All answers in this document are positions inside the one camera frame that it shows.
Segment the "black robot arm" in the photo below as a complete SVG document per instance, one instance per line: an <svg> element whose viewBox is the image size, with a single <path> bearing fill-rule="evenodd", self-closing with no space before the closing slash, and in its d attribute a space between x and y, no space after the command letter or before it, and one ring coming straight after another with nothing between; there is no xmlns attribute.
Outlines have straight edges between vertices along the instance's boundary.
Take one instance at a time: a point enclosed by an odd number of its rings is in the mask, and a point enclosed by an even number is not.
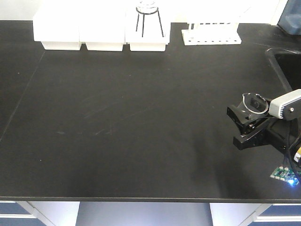
<svg viewBox="0 0 301 226"><path fill-rule="evenodd" d="M268 113L252 114L234 105L227 107L227 115L240 132L239 136L233 138L237 149L271 145L298 164L296 154L301 153L300 120L287 121Z"/></svg>

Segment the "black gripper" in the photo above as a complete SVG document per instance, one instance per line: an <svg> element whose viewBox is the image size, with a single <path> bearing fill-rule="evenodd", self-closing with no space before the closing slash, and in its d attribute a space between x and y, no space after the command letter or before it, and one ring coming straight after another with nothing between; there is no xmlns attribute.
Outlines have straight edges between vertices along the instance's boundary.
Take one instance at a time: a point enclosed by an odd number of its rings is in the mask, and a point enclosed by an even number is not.
<svg viewBox="0 0 301 226"><path fill-rule="evenodd" d="M249 114L234 105L227 107L227 115L240 132L240 136L233 137L233 144L238 150L271 145L280 153L286 153L293 145L291 153L296 153L301 147L301 123L298 119L255 124L251 123Z"/></svg>

